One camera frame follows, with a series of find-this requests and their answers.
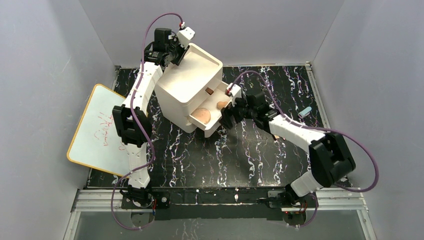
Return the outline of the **white drawer organizer box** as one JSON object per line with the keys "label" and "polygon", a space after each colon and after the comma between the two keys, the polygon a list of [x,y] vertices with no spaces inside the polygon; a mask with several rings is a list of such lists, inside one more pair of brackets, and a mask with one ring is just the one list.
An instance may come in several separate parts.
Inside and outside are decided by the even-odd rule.
{"label": "white drawer organizer box", "polygon": [[170,64],[154,92],[162,115],[187,133],[196,127],[188,116],[211,96],[222,82],[223,63],[194,43],[179,65]]}

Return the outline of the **beige makeup sponge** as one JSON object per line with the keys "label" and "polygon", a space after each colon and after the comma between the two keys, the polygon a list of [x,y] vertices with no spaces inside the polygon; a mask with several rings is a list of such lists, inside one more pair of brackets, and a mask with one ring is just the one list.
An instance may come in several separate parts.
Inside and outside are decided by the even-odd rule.
{"label": "beige makeup sponge", "polygon": [[229,103],[228,101],[219,101],[216,104],[216,108],[221,110],[221,109],[225,108],[228,105],[228,103]]}

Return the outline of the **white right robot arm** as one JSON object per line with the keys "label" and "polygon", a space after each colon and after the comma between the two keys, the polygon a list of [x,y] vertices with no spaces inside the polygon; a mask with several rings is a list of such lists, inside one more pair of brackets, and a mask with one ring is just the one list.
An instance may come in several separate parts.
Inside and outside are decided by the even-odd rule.
{"label": "white right robot arm", "polygon": [[264,94],[237,97],[221,110],[222,126],[231,129],[235,123],[251,119],[256,127],[286,140],[304,150],[310,169],[287,184],[283,197],[297,200],[322,188],[331,187],[356,168],[356,163],[344,137],[336,132],[309,129],[298,122],[289,121],[276,108],[270,107]]}

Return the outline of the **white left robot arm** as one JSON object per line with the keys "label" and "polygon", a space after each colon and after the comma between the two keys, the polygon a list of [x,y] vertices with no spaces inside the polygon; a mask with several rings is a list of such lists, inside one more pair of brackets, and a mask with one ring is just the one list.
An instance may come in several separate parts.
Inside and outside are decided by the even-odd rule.
{"label": "white left robot arm", "polygon": [[112,109],[117,134],[129,159],[129,173],[124,177],[132,188],[148,186],[147,167],[156,158],[151,140],[152,124],[147,113],[154,88],[170,64],[180,64],[194,36],[195,32],[187,26],[176,33],[169,28],[156,28],[153,41],[142,45],[140,70],[128,96]]}

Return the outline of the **round pink powder puff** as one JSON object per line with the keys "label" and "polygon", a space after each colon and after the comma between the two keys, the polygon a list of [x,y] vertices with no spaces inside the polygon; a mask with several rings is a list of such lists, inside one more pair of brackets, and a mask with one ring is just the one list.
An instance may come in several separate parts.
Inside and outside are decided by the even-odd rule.
{"label": "round pink powder puff", "polygon": [[199,107],[191,115],[204,125],[208,124],[211,120],[211,113],[207,108]]}

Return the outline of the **white drawer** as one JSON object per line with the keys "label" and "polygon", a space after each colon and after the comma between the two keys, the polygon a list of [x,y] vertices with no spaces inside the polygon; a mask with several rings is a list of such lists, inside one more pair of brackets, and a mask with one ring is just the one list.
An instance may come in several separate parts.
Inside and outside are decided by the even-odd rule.
{"label": "white drawer", "polygon": [[202,122],[199,122],[197,119],[195,119],[192,116],[192,113],[187,117],[189,122],[194,124],[199,129],[203,130],[204,137],[209,138],[221,125],[220,119],[222,118],[221,110],[217,109],[216,105],[220,101],[227,101],[228,105],[231,102],[231,99],[228,95],[225,94],[224,90],[217,89],[214,91],[214,93],[206,98],[205,101],[203,101],[198,108],[206,108],[210,111],[211,114],[211,120],[208,124],[203,124]]}

